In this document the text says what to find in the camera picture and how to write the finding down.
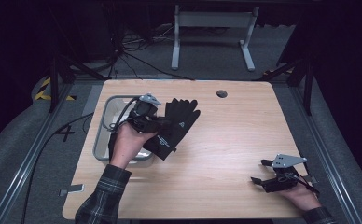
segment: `black glove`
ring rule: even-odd
[[[176,151],[175,147],[185,137],[190,127],[201,114],[200,110],[195,110],[197,105],[196,100],[190,102],[188,100],[177,101],[173,99],[171,103],[166,103],[163,119],[171,123],[146,141],[144,148],[165,160],[172,151]]]

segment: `dark background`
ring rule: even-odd
[[[112,8],[111,13],[104,8]],[[298,24],[281,62],[312,55],[321,91],[362,168],[362,1],[307,12],[262,7],[257,25]],[[54,55],[82,63],[105,59],[117,48],[119,36],[113,42],[111,37],[119,35],[121,24],[149,39],[151,28],[172,22],[173,13],[170,6],[0,1],[0,132],[32,103],[31,90],[48,74]],[[118,22],[108,23],[109,15]]]

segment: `sleeve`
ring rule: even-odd
[[[106,165],[92,195],[79,207],[76,223],[117,223],[119,202],[131,172]]]
[[[307,211],[303,218],[308,224],[337,224],[338,222],[325,207],[318,207]]]

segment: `black object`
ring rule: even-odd
[[[292,189],[298,183],[304,185],[310,191],[319,194],[319,191],[310,186],[307,181],[300,180],[301,175],[293,165],[306,162],[306,158],[299,158],[278,154],[274,161],[261,160],[264,166],[270,166],[276,173],[276,177],[262,181],[261,179],[251,177],[254,184],[262,186],[267,193],[280,190]]]
[[[271,166],[272,161],[261,161],[264,166]],[[261,179],[251,177],[251,180],[256,185],[262,186],[267,193],[285,189],[292,189],[298,184],[299,174],[297,170],[291,166],[287,168],[273,168],[276,177],[262,181]]]
[[[165,160],[172,151],[176,151],[175,147],[201,114],[200,110],[195,110],[197,105],[196,100],[178,101],[175,98],[171,103],[167,103],[164,119],[169,120],[171,124],[160,129],[156,136],[146,141],[144,148]]]
[[[196,100],[190,102],[173,99],[171,103],[166,104],[165,117],[157,117],[156,105],[160,105],[160,102],[151,94],[146,94],[131,99],[119,115],[120,118],[133,101],[136,101],[136,104],[129,113],[129,117],[122,122],[118,119],[111,130],[108,142],[110,160],[117,140],[118,128],[123,122],[129,122],[139,133],[158,132],[144,144],[144,148],[165,160],[172,151],[176,151],[175,147],[200,115],[200,110],[195,110],[198,104]]]

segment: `metal stand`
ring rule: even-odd
[[[251,58],[248,44],[254,30],[254,25],[258,16],[258,7],[253,12],[191,12],[180,11],[179,5],[175,6],[174,13],[174,47],[172,58],[172,69],[178,69],[180,54],[180,26],[186,27],[234,27],[247,28],[247,34],[244,40],[240,40],[240,46],[243,52],[248,71],[254,71],[255,66]]]
[[[62,78],[64,83],[70,84],[73,83],[76,79],[73,71],[70,66],[73,65],[82,72],[94,77],[98,80],[108,80],[110,77],[103,77],[97,72],[91,70],[89,67],[85,66],[83,63],[78,63],[66,56],[56,55],[53,59],[51,68],[50,68],[50,109],[49,113],[55,109],[56,105],[59,103],[59,83],[58,75]]]
[[[305,86],[304,86],[304,94],[303,94],[303,106],[307,115],[311,116],[312,112],[310,110],[311,98],[312,98],[312,85],[313,85],[313,71],[311,65],[310,57],[306,57],[304,59],[296,60],[292,63],[288,63],[277,68],[274,71],[266,71],[267,75],[254,79],[253,81],[269,81],[274,77],[277,77],[289,69],[294,68],[291,76],[288,78],[286,83],[290,87],[297,87],[300,82],[305,78]]]

